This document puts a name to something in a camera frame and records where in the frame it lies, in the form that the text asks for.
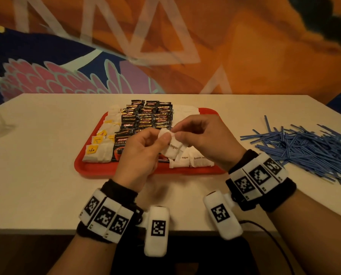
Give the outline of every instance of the plastic tray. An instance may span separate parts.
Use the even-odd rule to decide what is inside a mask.
[[[219,115],[216,111],[209,108],[198,108],[200,114],[214,114]],[[84,144],[80,153],[75,159],[74,167],[75,170],[85,177],[98,178],[98,177],[109,177],[113,176],[116,172],[118,162],[109,162],[109,163],[88,163],[83,162],[82,159],[85,154],[86,145],[91,144],[92,136],[95,136],[100,126],[103,124],[104,118],[108,113],[105,113],[100,119],[99,123],[90,134],[90,137]],[[158,167],[155,170],[154,174],[184,174],[184,175],[201,175],[201,174],[223,174],[225,171],[220,169],[218,166],[213,167],[182,167],[182,168],[169,168],[169,163],[159,162]]]

